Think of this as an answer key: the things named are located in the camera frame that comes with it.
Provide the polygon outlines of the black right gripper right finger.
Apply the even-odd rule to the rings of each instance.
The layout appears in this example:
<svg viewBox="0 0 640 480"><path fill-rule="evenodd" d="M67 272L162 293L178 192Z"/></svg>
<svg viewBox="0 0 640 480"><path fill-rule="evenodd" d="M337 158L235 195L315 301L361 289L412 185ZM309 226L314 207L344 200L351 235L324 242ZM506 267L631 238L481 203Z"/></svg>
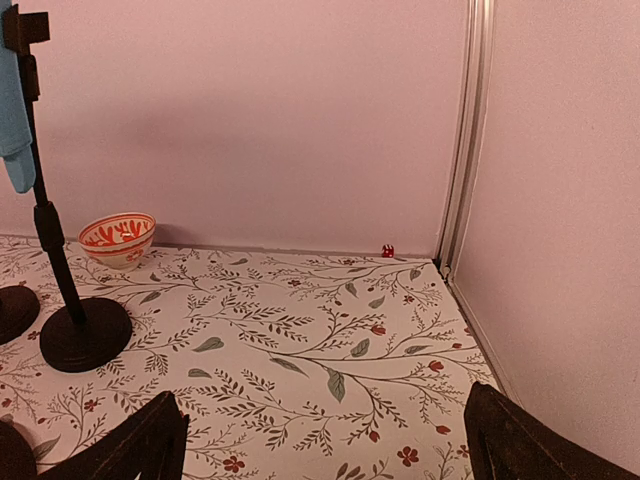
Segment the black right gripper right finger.
<svg viewBox="0 0 640 480"><path fill-rule="evenodd" d="M487 384L472 385L464 423L476 479L639 477L560 436Z"/></svg>

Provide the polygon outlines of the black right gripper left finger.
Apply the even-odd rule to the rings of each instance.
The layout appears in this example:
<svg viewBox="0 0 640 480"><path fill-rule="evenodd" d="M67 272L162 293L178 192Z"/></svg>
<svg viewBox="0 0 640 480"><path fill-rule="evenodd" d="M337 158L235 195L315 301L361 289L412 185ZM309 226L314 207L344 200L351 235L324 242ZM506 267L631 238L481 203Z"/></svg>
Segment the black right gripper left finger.
<svg viewBox="0 0 640 480"><path fill-rule="evenodd" d="M189 417L163 391L109 434L40 479L180 479Z"/></svg>

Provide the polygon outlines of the black round stand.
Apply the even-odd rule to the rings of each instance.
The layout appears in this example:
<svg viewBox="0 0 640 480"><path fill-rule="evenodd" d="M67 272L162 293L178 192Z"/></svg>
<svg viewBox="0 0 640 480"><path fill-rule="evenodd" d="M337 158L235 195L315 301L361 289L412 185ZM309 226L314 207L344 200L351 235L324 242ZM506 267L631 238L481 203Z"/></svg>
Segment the black round stand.
<svg viewBox="0 0 640 480"><path fill-rule="evenodd" d="M40 313L40 303L33 290L26 286L1 288L1 337L7 344L28 330Z"/></svg>

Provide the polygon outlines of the black microphone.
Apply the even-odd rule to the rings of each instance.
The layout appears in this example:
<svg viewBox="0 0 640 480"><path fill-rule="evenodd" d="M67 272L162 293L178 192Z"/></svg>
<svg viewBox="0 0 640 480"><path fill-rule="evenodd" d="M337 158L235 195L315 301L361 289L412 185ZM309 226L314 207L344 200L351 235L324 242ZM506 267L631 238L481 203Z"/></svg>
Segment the black microphone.
<svg viewBox="0 0 640 480"><path fill-rule="evenodd" d="M35 456L11 415L1 417L0 455L2 479L29 480L37 477Z"/></svg>

